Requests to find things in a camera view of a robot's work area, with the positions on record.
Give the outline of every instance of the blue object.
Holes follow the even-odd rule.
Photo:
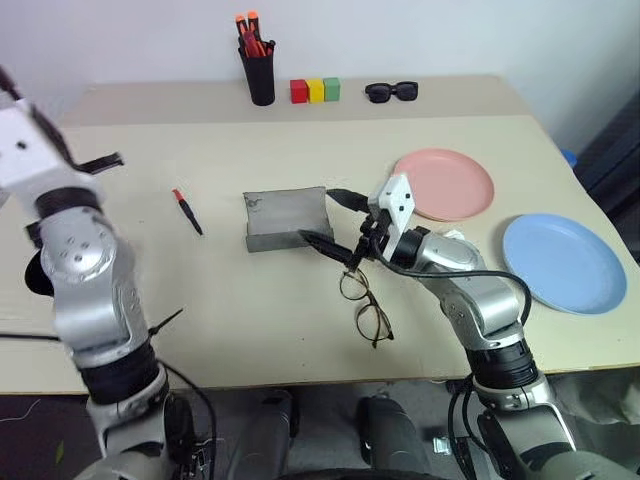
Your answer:
[[[562,155],[564,155],[564,159],[571,166],[571,168],[576,168],[576,165],[578,164],[578,157],[576,157],[576,154],[571,150],[566,150],[564,148],[561,148],[560,152],[562,152]]]
[[[559,215],[523,215],[502,239],[509,270],[542,303],[564,312],[597,315],[616,308],[627,277],[613,250],[588,228]]]

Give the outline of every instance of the table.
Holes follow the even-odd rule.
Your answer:
[[[467,221],[413,225],[464,232],[490,268],[504,268],[501,237],[515,217],[565,215],[600,235],[624,265],[628,291],[614,311],[581,317],[534,302],[525,328],[546,372],[640,364],[640,270],[615,229],[524,103],[491,76],[420,79],[416,102],[369,104],[344,80],[342,100],[254,107],[242,83],[103,86],[64,119],[78,162],[120,151],[124,167],[100,174],[105,212],[137,254],[149,323],[184,306],[154,339],[158,356],[205,387],[445,379],[468,372],[436,299],[417,282],[365,262],[363,269],[396,340],[374,350],[354,326],[354,304],[338,292],[341,266],[310,248],[249,254],[244,191],[326,185],[362,193],[395,161],[424,147],[450,148],[482,164],[496,195]],[[171,189],[188,198],[205,231],[198,237]],[[331,200],[336,240],[355,246],[362,216]],[[22,281],[34,251],[29,219],[14,199],[0,214],[0,330],[52,332],[52,303]],[[2,393],[81,393],[61,345],[4,342]]]

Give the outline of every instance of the pink plate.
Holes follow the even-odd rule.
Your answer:
[[[416,213],[443,222],[472,217],[493,201],[493,182],[473,159],[453,150],[425,148],[402,157],[394,173],[406,173]]]

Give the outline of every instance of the yellow block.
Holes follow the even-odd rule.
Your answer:
[[[321,78],[310,78],[305,80],[309,87],[309,103],[324,102],[324,82]]]

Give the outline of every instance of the screwdriver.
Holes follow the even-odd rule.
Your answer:
[[[193,228],[195,228],[196,232],[198,232],[200,235],[203,235],[202,228],[200,227],[200,224],[196,220],[196,216],[193,214],[191,207],[189,206],[187,201],[184,199],[184,196],[182,195],[182,193],[180,193],[180,190],[178,190],[177,188],[174,188],[171,191],[175,195],[176,200],[178,200],[178,204],[180,205],[180,208],[182,209],[186,217],[191,222],[191,225],[193,225]]]

